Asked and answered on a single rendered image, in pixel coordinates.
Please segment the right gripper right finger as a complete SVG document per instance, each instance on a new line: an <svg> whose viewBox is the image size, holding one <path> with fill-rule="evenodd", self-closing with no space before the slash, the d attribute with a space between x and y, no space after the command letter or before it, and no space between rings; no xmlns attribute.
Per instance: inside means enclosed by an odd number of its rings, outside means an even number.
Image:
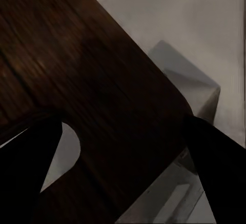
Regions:
<svg viewBox="0 0 246 224"><path fill-rule="evenodd" d="M217 224L246 224L246 149L193 115L182 133Z"/></svg>

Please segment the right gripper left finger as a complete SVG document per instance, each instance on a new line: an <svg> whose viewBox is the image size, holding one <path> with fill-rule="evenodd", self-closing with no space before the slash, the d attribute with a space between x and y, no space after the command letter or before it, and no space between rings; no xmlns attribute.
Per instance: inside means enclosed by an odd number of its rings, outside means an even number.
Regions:
<svg viewBox="0 0 246 224"><path fill-rule="evenodd" d="M0 147L0 224L28 224L63 133L58 114Z"/></svg>

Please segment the cutting board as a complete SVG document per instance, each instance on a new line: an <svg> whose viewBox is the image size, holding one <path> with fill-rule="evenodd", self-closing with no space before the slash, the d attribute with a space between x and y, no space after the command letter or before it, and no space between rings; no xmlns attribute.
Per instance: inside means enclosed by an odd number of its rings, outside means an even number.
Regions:
<svg viewBox="0 0 246 224"><path fill-rule="evenodd" d="M56 114L80 156L28 224L115 224L185 150L193 112L97 0L0 0L0 147Z"/></svg>

